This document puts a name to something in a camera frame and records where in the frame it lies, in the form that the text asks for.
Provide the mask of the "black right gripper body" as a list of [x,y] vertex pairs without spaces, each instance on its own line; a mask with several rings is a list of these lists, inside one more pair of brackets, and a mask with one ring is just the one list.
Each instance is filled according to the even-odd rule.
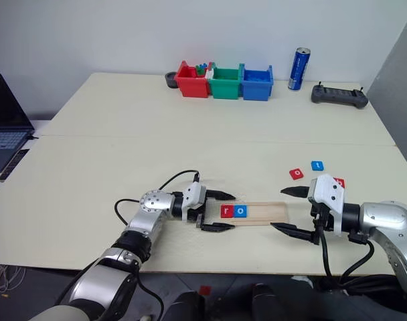
[[311,243],[319,245],[324,231],[333,231],[334,218],[331,211],[333,195],[323,195],[317,201],[313,192],[309,191],[307,199],[311,203],[311,216],[313,217],[314,232],[311,233]]

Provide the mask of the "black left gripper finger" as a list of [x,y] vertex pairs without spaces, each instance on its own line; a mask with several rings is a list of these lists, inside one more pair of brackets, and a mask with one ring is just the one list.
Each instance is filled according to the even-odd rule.
[[215,199],[217,201],[234,201],[236,199],[235,196],[229,193],[210,189],[206,190],[206,197]]
[[204,223],[203,214],[199,214],[197,216],[196,227],[198,229],[200,229],[201,231],[206,231],[206,232],[211,232],[211,233],[220,233],[220,232],[235,228],[234,225],[231,225],[228,223],[214,222],[212,224],[206,224],[206,223]]

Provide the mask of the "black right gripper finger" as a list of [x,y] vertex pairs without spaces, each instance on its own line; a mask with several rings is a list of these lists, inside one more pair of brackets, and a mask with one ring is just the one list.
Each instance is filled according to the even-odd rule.
[[287,187],[280,191],[280,193],[289,195],[292,197],[304,198],[306,199],[309,194],[309,187],[307,186],[296,186],[296,187]]
[[271,223],[270,225],[289,237],[309,241],[312,244],[319,245],[320,237],[316,231],[299,229],[296,225],[290,223]]

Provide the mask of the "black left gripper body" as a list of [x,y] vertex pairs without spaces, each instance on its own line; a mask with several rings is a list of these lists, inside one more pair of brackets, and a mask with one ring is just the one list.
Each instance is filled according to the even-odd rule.
[[206,212],[206,203],[207,200],[205,200],[197,209],[188,209],[187,222],[196,222],[199,215],[204,215]]

